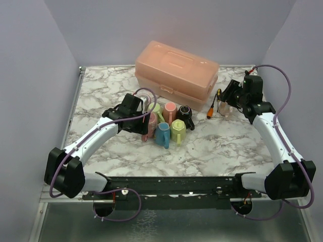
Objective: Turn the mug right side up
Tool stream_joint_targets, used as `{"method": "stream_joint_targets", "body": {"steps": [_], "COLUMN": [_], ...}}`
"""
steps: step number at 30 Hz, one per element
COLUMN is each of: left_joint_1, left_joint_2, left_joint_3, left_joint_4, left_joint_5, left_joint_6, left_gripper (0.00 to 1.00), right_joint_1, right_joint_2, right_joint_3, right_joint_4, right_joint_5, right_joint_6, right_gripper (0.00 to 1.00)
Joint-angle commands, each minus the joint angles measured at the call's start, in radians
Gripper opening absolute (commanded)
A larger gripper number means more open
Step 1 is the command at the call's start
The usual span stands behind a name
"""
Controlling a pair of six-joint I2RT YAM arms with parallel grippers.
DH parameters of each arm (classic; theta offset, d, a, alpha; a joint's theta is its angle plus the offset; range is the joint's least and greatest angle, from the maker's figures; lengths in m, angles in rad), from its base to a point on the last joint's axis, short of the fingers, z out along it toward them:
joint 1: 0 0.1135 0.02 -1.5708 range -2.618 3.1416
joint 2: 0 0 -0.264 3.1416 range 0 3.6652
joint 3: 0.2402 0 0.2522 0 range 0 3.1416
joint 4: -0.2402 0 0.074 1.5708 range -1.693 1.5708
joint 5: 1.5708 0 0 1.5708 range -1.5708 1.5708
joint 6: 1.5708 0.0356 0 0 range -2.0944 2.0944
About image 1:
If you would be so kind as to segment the purple mug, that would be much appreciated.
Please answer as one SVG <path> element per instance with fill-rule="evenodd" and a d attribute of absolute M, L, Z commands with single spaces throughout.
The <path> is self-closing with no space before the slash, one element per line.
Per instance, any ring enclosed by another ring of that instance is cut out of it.
<path fill-rule="evenodd" d="M 151 104 L 151 97 L 148 94 L 143 93 L 138 95 L 138 98 L 143 101 L 143 111 L 146 112 L 149 105 Z"/>

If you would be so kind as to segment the pink ghost pattern mug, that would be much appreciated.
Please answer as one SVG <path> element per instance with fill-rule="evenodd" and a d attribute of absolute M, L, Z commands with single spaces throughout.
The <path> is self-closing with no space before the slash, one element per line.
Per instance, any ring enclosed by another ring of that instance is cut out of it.
<path fill-rule="evenodd" d="M 154 132 L 157 126 L 157 115 L 153 112 L 150 113 L 149 123 L 148 123 L 148 133 L 146 135 L 142 135 L 142 142 L 146 142 L 148 139 L 154 137 Z"/>

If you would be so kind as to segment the iridescent beige mug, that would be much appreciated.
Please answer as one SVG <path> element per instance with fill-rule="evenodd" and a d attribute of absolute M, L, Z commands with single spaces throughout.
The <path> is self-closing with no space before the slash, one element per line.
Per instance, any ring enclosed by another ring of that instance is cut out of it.
<path fill-rule="evenodd" d="M 229 106 L 226 102 L 219 101 L 217 105 L 217 112 L 225 118 L 228 118 L 233 112 L 233 107 Z"/>

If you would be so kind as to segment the light green round mug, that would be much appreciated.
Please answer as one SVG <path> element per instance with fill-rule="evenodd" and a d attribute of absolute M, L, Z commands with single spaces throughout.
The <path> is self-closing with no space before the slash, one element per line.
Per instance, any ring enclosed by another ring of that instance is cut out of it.
<path fill-rule="evenodd" d="M 156 103 L 156 105 L 154 106 L 154 109 L 152 110 L 152 113 L 154 113 L 156 115 L 158 123 L 164 123 L 165 122 L 165 119 L 163 117 L 163 109 L 158 103 Z"/>

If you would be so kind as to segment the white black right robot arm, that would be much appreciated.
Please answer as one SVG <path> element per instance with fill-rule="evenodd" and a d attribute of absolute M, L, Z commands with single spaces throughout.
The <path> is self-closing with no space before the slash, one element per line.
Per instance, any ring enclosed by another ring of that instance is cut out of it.
<path fill-rule="evenodd" d="M 296 151 L 281 128 L 276 110 L 263 100 L 260 76 L 245 76 L 242 82 L 231 80 L 220 96 L 221 102 L 241 109 L 256 128 L 270 152 L 274 168 L 269 174 L 241 173 L 232 184 L 232 192 L 244 197 L 250 190 L 267 194 L 272 200 L 305 197 L 310 191 L 316 167 Z"/>

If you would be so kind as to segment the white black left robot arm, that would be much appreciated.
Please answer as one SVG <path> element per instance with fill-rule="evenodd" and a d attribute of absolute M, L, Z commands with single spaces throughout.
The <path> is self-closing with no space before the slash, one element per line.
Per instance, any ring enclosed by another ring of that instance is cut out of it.
<path fill-rule="evenodd" d="M 86 134 L 64 149 L 53 148 L 47 159 L 44 182 L 63 195 L 74 198 L 80 192 L 94 192 L 99 198 L 110 196 L 108 178 L 99 172 L 85 173 L 89 158 L 120 131 L 145 135 L 150 116 L 143 99 L 126 94 L 122 103 L 105 110 Z"/>

